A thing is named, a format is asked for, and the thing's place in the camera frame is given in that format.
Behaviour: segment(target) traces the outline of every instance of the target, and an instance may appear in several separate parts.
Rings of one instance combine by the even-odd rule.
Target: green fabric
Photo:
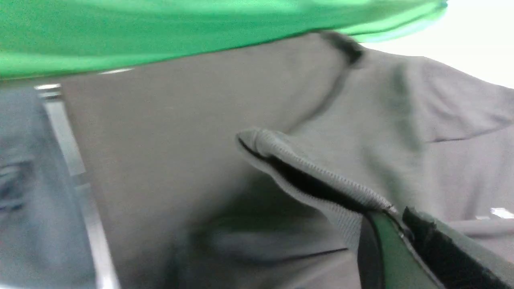
[[[438,285],[421,267],[401,239],[400,233],[383,213],[372,213],[382,249],[384,281],[386,289],[438,289]]]
[[[437,19],[446,0],[0,0],[0,78],[111,69],[313,29],[359,41]]]

